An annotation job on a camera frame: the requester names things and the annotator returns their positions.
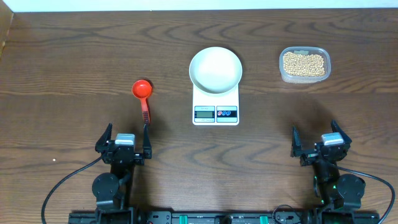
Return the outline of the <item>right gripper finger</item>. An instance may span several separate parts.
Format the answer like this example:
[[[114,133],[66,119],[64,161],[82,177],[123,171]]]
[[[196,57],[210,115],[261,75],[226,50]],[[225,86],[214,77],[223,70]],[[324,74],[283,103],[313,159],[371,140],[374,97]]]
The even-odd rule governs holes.
[[[302,144],[299,136],[299,132],[295,126],[292,127],[292,146],[291,146],[291,157],[300,157],[302,153]]]
[[[340,133],[344,139],[343,144],[351,144],[351,138],[339,127],[338,123],[335,120],[331,121],[331,129],[333,133]]]

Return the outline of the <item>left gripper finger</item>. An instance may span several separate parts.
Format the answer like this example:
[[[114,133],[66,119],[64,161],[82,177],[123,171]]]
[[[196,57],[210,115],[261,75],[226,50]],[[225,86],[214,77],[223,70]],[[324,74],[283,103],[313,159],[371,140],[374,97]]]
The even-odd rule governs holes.
[[[109,123],[104,133],[101,135],[101,137],[97,140],[95,144],[96,152],[104,152],[108,150],[109,148],[108,141],[111,139],[112,128],[113,125]]]
[[[144,157],[146,159],[151,159],[152,158],[152,145],[150,143],[149,139],[149,132],[148,132],[148,127],[149,124],[144,125],[144,139],[143,139],[143,151],[144,151]]]

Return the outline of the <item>red plastic measuring scoop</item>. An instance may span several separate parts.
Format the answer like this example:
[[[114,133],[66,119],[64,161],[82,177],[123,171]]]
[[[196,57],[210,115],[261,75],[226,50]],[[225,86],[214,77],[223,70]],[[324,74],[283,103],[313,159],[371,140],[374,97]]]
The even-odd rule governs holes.
[[[150,113],[147,99],[152,94],[152,85],[147,80],[138,80],[133,84],[131,91],[132,94],[141,102],[141,111],[144,123],[150,124]]]

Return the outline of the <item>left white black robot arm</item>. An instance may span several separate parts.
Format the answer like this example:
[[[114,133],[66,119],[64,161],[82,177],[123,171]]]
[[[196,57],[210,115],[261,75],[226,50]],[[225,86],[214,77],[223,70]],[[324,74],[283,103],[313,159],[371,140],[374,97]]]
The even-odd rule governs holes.
[[[109,172],[100,174],[92,184],[96,197],[97,223],[135,223],[135,211],[129,207],[129,197],[134,168],[143,166],[145,160],[152,158],[152,146],[149,140],[148,124],[143,127],[142,152],[135,150],[135,135],[121,134],[111,139],[112,124],[95,144],[95,151],[101,154],[101,160],[111,166]]]

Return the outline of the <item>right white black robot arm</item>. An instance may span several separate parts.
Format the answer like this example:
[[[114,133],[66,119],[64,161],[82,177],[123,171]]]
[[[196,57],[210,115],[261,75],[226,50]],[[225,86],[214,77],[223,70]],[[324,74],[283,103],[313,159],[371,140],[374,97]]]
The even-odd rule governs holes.
[[[312,149],[304,149],[298,129],[292,128],[290,156],[298,157],[302,167],[313,167],[313,188],[322,201],[302,215],[302,223],[354,223],[354,213],[361,207],[365,181],[354,174],[341,175],[336,165],[347,156],[352,140],[335,120],[331,129]]]

